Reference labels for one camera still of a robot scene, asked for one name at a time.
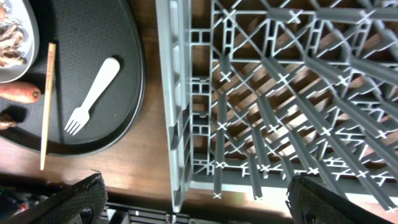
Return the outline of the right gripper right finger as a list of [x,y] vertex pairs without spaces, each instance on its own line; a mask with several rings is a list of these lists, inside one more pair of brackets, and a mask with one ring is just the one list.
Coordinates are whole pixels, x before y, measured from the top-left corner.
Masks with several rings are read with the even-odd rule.
[[286,204],[290,214],[293,221],[298,224],[388,223],[387,220],[301,175],[296,175],[291,179],[287,198]]

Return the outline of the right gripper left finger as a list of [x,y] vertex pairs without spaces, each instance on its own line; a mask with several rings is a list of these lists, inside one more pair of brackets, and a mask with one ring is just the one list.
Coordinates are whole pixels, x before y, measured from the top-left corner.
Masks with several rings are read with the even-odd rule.
[[95,173],[13,215],[6,223],[100,223],[107,200],[103,176]]

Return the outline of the food scraps pile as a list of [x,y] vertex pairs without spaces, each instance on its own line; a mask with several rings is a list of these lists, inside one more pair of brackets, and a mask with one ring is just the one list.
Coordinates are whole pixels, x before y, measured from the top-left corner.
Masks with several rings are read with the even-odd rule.
[[25,41],[23,26],[11,15],[11,7],[1,1],[1,68],[26,64],[21,45]]

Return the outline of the grey plate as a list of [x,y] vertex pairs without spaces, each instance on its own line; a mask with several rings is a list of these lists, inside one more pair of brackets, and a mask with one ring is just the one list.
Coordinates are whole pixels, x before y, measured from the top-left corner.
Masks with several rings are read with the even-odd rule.
[[28,0],[1,0],[1,83],[22,77],[39,50],[39,29]]

